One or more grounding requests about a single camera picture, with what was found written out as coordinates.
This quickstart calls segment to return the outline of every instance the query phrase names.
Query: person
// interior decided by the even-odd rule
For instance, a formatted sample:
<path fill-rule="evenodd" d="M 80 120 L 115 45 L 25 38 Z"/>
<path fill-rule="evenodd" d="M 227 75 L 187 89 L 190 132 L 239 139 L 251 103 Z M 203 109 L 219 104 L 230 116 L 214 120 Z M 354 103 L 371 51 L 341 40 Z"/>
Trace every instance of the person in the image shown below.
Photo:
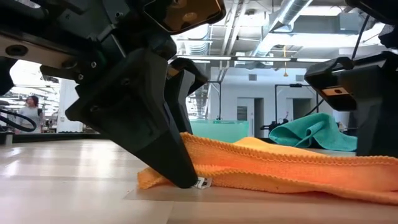
<path fill-rule="evenodd" d="M 25 132 L 16 130 L 17 134 L 38 134 L 41 133 L 40 125 L 43 121 L 43 111 L 39 109 L 39 99 L 37 96 L 30 96 L 26 99 L 26 106 L 18 111 L 19 114 L 24 115 L 32 119 L 36 123 L 36 129 L 32 132 Z M 25 119 L 17 117 L 17 124 L 26 127 L 33 128 L 33 125 Z"/>

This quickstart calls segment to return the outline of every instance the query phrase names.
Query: teal towel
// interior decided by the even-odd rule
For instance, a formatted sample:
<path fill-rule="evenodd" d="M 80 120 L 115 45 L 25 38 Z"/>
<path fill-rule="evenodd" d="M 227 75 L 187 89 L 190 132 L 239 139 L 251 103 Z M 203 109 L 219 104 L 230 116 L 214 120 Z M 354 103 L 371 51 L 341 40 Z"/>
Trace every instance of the teal towel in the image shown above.
<path fill-rule="evenodd" d="M 310 147 L 316 141 L 322 148 L 336 151 L 355 151 L 358 142 L 357 137 L 341 133 L 335 119 L 323 113 L 278 126 L 269 138 L 277 144 L 302 148 Z"/>

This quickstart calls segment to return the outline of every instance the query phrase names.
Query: wooden table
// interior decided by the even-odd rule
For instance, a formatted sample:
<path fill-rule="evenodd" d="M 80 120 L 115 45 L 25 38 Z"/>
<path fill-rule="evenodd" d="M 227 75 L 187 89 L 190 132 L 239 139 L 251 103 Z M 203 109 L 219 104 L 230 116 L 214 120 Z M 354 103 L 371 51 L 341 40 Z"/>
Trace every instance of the wooden table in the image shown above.
<path fill-rule="evenodd" d="M 1 224 L 398 223 L 398 207 L 326 194 L 137 190 L 146 165 L 110 141 L 14 144 L 0 163 Z"/>

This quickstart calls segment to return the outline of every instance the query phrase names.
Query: orange towel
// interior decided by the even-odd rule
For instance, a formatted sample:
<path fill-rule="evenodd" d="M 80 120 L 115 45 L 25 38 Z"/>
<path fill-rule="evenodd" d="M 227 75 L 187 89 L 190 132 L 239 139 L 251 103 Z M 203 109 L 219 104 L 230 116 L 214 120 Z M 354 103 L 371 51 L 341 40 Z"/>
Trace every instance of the orange towel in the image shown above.
<path fill-rule="evenodd" d="M 244 138 L 234 144 L 183 133 L 200 177 L 212 185 L 274 193 L 327 192 L 344 198 L 398 205 L 398 159 L 334 157 Z M 148 189 L 168 181 L 151 168 L 138 173 Z"/>

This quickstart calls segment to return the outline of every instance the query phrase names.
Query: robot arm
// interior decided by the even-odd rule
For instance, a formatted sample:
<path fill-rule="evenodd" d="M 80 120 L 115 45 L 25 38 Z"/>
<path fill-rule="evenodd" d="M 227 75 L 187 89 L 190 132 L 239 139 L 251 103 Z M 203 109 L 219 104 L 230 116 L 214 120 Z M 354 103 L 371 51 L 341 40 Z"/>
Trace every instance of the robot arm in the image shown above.
<path fill-rule="evenodd" d="M 221 20 L 222 0 L 0 1 L 0 95 L 17 60 L 76 81 L 66 110 L 181 188 L 197 175 L 179 132 L 191 132 L 185 97 L 206 83 L 195 64 L 170 65 L 170 35 Z"/>

